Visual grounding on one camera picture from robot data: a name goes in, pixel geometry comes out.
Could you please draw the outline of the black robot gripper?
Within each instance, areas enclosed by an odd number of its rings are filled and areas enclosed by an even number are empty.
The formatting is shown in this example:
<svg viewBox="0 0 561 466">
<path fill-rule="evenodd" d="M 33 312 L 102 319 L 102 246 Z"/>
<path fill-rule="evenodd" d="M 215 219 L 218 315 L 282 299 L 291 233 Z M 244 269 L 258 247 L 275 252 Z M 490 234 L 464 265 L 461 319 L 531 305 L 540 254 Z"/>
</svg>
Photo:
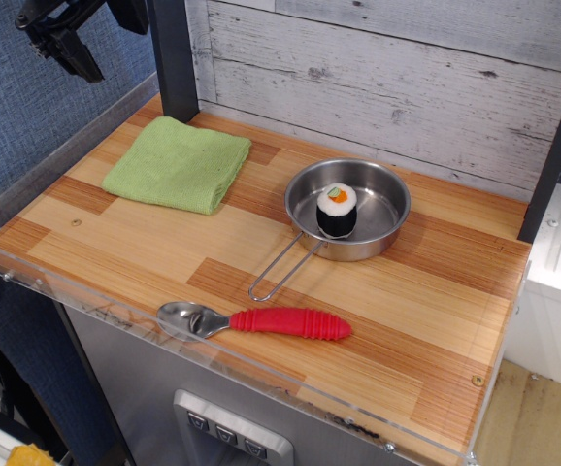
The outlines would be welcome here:
<svg viewBox="0 0 561 466">
<path fill-rule="evenodd" d="M 28 0 L 16 15 L 15 26 L 37 45 L 43 58 L 53 58 L 67 73 L 88 83 L 100 83 L 103 74 L 76 31 L 103 4 L 103 0 Z M 62 32 L 61 51 L 51 36 L 57 32 Z"/>
</svg>

